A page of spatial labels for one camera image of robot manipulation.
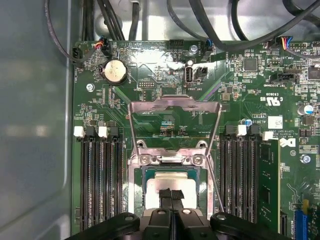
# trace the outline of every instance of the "black dimm slot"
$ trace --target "black dimm slot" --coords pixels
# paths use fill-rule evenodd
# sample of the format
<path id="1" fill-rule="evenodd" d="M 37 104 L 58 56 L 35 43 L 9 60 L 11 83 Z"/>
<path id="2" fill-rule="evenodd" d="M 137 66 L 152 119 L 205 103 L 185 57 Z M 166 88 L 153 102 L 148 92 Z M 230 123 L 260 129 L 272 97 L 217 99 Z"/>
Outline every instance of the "black dimm slot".
<path id="1" fill-rule="evenodd" d="M 122 143 L 114 142 L 114 166 L 115 166 L 115 193 L 114 193 L 114 214 L 122 212 L 122 185 L 123 185 L 123 159 Z"/>
<path id="2" fill-rule="evenodd" d="M 236 201 L 236 216 L 239 218 L 243 217 L 243 194 L 242 194 L 242 169 L 243 169 L 243 137 L 238 137 L 236 141 L 236 163 L 234 165 L 235 169 L 235 201 Z"/>
<path id="3" fill-rule="evenodd" d="M 106 142 L 104 144 L 104 163 L 103 163 L 103 181 L 104 181 L 104 191 L 103 191 L 103 214 L 104 219 L 108 220 L 111 218 L 111 191 L 112 191 L 112 181 L 111 181 L 111 172 L 112 172 L 112 157 L 111 157 L 111 143 Z"/>
<path id="4" fill-rule="evenodd" d="M 248 221 L 254 221 L 254 137 L 249 137 L 248 143 L 248 165 L 247 165 L 247 184 L 248 184 Z"/>
<path id="5" fill-rule="evenodd" d="M 105 209 L 104 209 L 104 192 L 105 192 L 105 181 L 104 181 L 104 171 L 106 162 L 106 143 L 103 141 L 99 142 L 99 213 L 98 221 L 101 223 L 105 220 Z"/>
<path id="6" fill-rule="evenodd" d="M 94 188 L 94 199 L 92 201 L 94 205 L 94 212 L 93 212 L 93 221 L 94 224 L 99 223 L 100 219 L 100 174 L 101 174 L 101 169 L 100 169 L 100 142 L 96 141 L 95 142 L 95 156 L 94 156 L 94 181 L 93 181 L 93 188 Z"/>
<path id="7" fill-rule="evenodd" d="M 222 199 L 223 206 L 226 206 L 226 195 L 225 195 L 225 160 L 226 160 L 226 155 L 225 155 L 225 148 L 226 148 L 226 141 L 223 140 L 224 136 L 220 136 L 220 178 L 219 178 L 219 183 L 220 183 L 220 195 Z"/>
<path id="8" fill-rule="evenodd" d="M 226 142 L 225 158 L 225 194 L 226 194 L 226 212 L 231 214 L 231 163 L 232 163 L 232 141 L 230 138 Z"/>
<path id="9" fill-rule="evenodd" d="M 248 143 L 248 221 L 257 222 L 258 214 L 258 136 L 250 136 Z"/>
<path id="10" fill-rule="evenodd" d="M 288 215 L 280 211 L 280 234 L 288 236 Z"/>
<path id="11" fill-rule="evenodd" d="M 230 161 L 230 210 L 231 214 L 237 215 L 237 205 L 236 205 L 236 197 L 237 197 L 237 140 L 233 139 L 231 142 L 231 161 Z"/>
<path id="12" fill-rule="evenodd" d="M 242 175 L 242 217 L 245 220 L 248 220 L 248 141 L 245 139 L 242 142 L 242 169 L 241 169 L 241 175 Z"/>
<path id="13" fill-rule="evenodd" d="M 95 155 L 96 155 L 96 143 L 94 141 L 89 142 L 88 149 L 88 227 L 94 225 L 94 212 L 95 212 Z"/>
<path id="14" fill-rule="evenodd" d="M 253 223 L 257 223 L 258 217 L 258 143 L 260 136 L 256 136 L 253 145 Z"/>
<path id="15" fill-rule="evenodd" d="M 80 231 L 88 227 L 88 143 L 81 141 Z"/>
<path id="16" fill-rule="evenodd" d="M 112 218 L 115 216 L 115 198 L 116 198 L 116 191 L 115 191 L 115 144 L 113 142 L 110 143 L 110 217 Z"/>

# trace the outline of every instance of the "chip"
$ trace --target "chip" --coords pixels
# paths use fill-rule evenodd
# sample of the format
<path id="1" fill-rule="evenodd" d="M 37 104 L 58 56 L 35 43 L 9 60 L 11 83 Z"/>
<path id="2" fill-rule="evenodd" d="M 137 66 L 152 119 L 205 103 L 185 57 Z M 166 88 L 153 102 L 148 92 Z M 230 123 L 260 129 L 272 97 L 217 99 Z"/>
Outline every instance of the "chip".
<path id="1" fill-rule="evenodd" d="M 110 127 L 111 136 L 119 136 L 119 128 L 117 126 Z"/>
<path id="2" fill-rule="evenodd" d="M 310 138 L 312 136 L 312 131 L 310 129 L 305 130 L 305 136 Z"/>
<path id="3" fill-rule="evenodd" d="M 85 129 L 85 134 L 90 137 L 93 137 L 95 135 L 95 132 L 96 130 L 94 126 L 87 126 Z"/>
<path id="4" fill-rule="evenodd" d="M 90 120 L 89 124 L 90 124 L 90 126 L 94 126 L 94 125 L 97 124 L 97 121 L 96 120 Z"/>
<path id="5" fill-rule="evenodd" d="M 222 93 L 222 101 L 230 101 L 230 93 L 224 92 Z"/>
<path id="6" fill-rule="evenodd" d="M 260 134 L 260 133 L 261 133 L 260 126 L 259 126 L 259 125 L 251 125 L 251 126 L 249 127 L 248 133 L 249 133 L 250 135 Z"/>
<path id="7" fill-rule="evenodd" d="M 115 121 L 108 121 L 108 122 L 106 122 L 106 126 L 107 127 L 115 127 L 116 126 L 116 122 Z"/>
<path id="8" fill-rule="evenodd" d="M 245 58 L 244 59 L 244 70 L 245 71 L 257 71 L 257 59 L 256 58 Z"/>
<path id="9" fill-rule="evenodd" d="M 299 136 L 300 136 L 300 138 L 305 138 L 306 137 L 306 130 L 305 129 L 300 129 L 299 130 Z"/>
<path id="10" fill-rule="evenodd" d="M 261 200 L 263 200 L 267 204 L 270 204 L 270 190 L 268 188 L 262 186 L 261 190 L 259 191 L 259 195 L 261 197 Z"/>
<path id="11" fill-rule="evenodd" d="M 105 126 L 105 122 L 104 121 L 98 121 L 97 125 L 98 125 L 98 127 L 103 127 L 103 126 Z"/>
<path id="12" fill-rule="evenodd" d="M 271 149 L 269 145 L 261 144 L 261 153 L 260 157 L 263 161 L 270 163 L 271 159 Z"/>
<path id="13" fill-rule="evenodd" d="M 303 125 L 312 125 L 315 123 L 315 117 L 314 116 L 303 116 L 302 117 L 302 124 Z"/>
<path id="14" fill-rule="evenodd" d="M 230 104 L 229 103 L 222 103 L 222 111 L 230 112 Z"/>
<path id="15" fill-rule="evenodd" d="M 320 68 L 311 66 L 308 68 L 309 80 L 320 80 Z"/>
<path id="16" fill-rule="evenodd" d="M 224 133 L 225 133 L 226 135 L 234 134 L 234 133 L 235 133 L 234 126 L 233 126 L 233 125 L 225 125 L 225 127 L 224 127 Z"/>

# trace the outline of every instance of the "gray metal panel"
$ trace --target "gray metal panel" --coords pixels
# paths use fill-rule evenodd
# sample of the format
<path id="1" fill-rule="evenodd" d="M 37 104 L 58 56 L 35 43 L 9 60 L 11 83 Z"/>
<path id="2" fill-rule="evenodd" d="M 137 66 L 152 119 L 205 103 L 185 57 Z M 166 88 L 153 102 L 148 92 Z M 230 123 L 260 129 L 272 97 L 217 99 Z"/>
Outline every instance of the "gray metal panel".
<path id="1" fill-rule="evenodd" d="M 71 0 L 51 2 L 66 46 Z M 0 30 L 0 239 L 64 239 L 70 234 L 72 75 L 48 34 L 43 0 L 1 0 Z"/>
<path id="2" fill-rule="evenodd" d="M 130 0 L 110 0 L 116 14 L 123 22 L 124 37 L 128 38 L 131 25 Z M 206 36 L 198 24 L 188 0 L 171 0 L 173 9 L 180 19 L 194 32 Z M 230 16 L 228 0 L 202 0 L 206 13 L 221 40 L 238 40 L 235 34 Z M 305 9 L 314 0 L 294 0 L 299 7 Z M 320 16 L 320 9 L 314 12 Z M 103 19 L 99 18 L 100 11 L 96 7 L 97 34 L 108 32 L 101 31 Z M 286 22 L 293 16 L 287 12 L 282 0 L 240 0 L 238 4 L 238 19 L 243 32 L 249 39 L 255 39 L 265 35 Z M 296 40 L 314 39 L 311 34 L 318 29 L 307 21 L 301 21 L 297 26 L 289 30 L 286 35 L 294 36 Z M 140 22 L 138 26 L 137 40 L 169 40 L 192 39 L 183 32 L 170 18 L 167 12 L 166 0 L 142 0 Z"/>

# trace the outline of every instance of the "blue pcie slot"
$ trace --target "blue pcie slot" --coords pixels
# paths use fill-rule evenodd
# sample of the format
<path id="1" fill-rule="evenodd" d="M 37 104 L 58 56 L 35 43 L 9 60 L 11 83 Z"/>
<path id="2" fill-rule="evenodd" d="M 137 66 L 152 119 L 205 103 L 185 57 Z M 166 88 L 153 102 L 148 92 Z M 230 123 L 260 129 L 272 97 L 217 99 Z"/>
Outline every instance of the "blue pcie slot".
<path id="1" fill-rule="evenodd" d="M 302 210 L 294 212 L 294 239 L 307 240 L 308 233 L 308 216 L 304 215 Z"/>

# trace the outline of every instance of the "white label sticker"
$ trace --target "white label sticker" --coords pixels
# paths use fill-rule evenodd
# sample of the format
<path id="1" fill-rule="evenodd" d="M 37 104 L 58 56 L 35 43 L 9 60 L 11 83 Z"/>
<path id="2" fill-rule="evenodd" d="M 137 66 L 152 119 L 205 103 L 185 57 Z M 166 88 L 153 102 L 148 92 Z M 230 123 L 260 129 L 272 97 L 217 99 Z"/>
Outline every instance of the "white label sticker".
<path id="1" fill-rule="evenodd" d="M 282 129 L 283 118 L 282 116 L 268 116 L 268 129 Z"/>

